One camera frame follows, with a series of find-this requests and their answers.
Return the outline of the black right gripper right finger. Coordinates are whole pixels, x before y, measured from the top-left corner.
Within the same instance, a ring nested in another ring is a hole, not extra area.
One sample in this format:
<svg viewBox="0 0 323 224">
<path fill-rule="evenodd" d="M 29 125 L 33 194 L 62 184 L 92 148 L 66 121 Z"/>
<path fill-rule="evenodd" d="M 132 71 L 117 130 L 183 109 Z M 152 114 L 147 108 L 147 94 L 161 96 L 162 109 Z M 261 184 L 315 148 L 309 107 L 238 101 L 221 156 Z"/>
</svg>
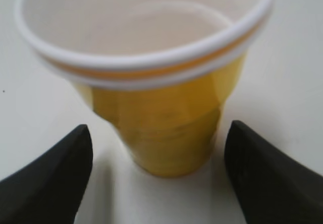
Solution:
<svg viewBox="0 0 323 224">
<path fill-rule="evenodd" d="M 322 176 L 242 121 L 231 123 L 224 161 L 247 223 L 322 223 Z"/>
</svg>

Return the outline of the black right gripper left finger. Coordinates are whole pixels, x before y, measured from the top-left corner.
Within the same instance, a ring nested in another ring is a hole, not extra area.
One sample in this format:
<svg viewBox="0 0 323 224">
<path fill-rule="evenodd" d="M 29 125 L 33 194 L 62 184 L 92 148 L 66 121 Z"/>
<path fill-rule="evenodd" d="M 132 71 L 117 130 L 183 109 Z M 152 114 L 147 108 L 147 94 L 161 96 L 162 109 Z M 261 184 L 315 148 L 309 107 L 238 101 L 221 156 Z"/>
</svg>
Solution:
<svg viewBox="0 0 323 224">
<path fill-rule="evenodd" d="M 74 223 L 93 166 L 87 125 L 1 180 L 1 223 Z"/>
</svg>

